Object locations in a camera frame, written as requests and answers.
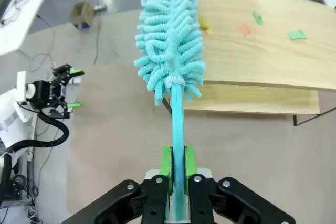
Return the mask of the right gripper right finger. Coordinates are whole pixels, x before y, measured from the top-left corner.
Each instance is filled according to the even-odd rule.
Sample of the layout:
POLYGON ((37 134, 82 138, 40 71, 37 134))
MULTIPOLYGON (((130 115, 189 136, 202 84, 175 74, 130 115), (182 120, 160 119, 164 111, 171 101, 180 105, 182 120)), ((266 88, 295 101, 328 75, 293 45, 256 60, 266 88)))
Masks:
POLYGON ((231 223, 296 223, 294 217, 233 177, 215 181, 197 168, 193 147, 185 148, 185 182, 191 223, 215 223, 214 213, 231 223))

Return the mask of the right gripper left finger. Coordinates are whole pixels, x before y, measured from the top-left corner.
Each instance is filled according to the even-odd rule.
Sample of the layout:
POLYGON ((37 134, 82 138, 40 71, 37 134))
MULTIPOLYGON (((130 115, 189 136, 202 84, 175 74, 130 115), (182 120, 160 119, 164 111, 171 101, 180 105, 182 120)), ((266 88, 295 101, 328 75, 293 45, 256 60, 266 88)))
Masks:
POLYGON ((160 169, 148 171, 142 183, 131 179, 120 182, 63 223, 128 223, 138 217, 142 217, 141 223, 165 223, 172 175, 172 149, 164 147, 160 169))

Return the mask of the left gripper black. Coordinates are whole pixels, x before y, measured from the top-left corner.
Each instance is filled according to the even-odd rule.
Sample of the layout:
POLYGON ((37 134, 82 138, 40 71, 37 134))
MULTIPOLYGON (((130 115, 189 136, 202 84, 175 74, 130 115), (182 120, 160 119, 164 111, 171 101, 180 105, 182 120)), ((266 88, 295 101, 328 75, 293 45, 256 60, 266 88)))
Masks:
POLYGON ((69 119, 74 109, 83 107, 82 103, 66 103, 66 85, 73 77, 84 75, 81 69, 74 69, 69 64, 64 64, 52 70, 51 82, 44 80, 35 81, 34 109, 52 108, 50 117, 54 119, 69 119))

